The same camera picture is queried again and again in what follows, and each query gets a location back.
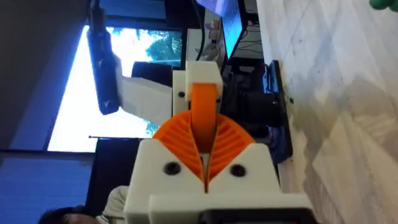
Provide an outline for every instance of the desk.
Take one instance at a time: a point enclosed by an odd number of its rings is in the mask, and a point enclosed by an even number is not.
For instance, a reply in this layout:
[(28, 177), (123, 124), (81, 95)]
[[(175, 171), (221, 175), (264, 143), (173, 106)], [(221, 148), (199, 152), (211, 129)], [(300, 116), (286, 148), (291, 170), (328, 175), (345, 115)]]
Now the desk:
[(284, 192), (323, 223), (398, 223), (398, 14), (366, 0), (257, 0), (282, 63), (294, 156)]

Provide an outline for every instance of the black screw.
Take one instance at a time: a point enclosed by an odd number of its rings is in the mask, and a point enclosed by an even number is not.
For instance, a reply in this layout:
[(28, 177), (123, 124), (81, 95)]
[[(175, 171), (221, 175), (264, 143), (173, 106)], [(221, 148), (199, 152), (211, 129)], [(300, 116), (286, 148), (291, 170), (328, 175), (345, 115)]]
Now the black screw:
[(229, 171), (235, 177), (244, 177), (246, 175), (246, 168), (240, 164), (232, 165)]
[(166, 164), (164, 166), (163, 171), (167, 175), (177, 175), (178, 173), (181, 172), (181, 166), (180, 166), (180, 164), (178, 164), (176, 162), (169, 162), (168, 164)]

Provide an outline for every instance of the person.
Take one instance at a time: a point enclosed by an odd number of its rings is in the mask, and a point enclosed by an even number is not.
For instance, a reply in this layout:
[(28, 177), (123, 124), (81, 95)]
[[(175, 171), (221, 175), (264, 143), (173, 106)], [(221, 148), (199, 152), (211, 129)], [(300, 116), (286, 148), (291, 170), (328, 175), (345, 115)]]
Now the person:
[(45, 212), (38, 224), (125, 224), (123, 208), (128, 186), (119, 186), (111, 191), (102, 215), (89, 216), (84, 206), (59, 208)]

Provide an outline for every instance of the orange gear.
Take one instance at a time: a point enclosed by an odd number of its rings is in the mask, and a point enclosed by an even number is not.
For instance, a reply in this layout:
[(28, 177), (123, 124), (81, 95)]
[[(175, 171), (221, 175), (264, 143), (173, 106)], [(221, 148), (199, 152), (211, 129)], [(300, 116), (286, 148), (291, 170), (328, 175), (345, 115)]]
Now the orange gear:
[[(166, 121), (153, 138), (180, 159), (205, 185), (254, 139), (233, 120), (216, 114), (216, 85), (193, 84), (191, 110)], [(200, 153), (210, 153), (204, 174)]]

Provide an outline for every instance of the sky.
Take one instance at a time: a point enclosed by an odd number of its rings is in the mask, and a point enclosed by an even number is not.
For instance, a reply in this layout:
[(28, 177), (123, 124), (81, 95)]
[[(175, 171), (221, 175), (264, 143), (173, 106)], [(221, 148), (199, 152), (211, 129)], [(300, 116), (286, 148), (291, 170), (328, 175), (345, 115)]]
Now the sky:
[[(102, 115), (98, 108), (93, 70), (86, 33), (83, 28), (75, 59), (62, 98), (60, 110), (49, 142), (49, 151), (95, 152), (96, 138), (151, 138), (146, 133), (147, 121), (123, 111)], [(121, 59), (123, 75), (131, 76), (135, 61), (151, 61), (146, 49), (157, 38), (140, 30), (140, 39), (135, 29), (123, 29), (120, 35), (111, 34), (113, 52)]]

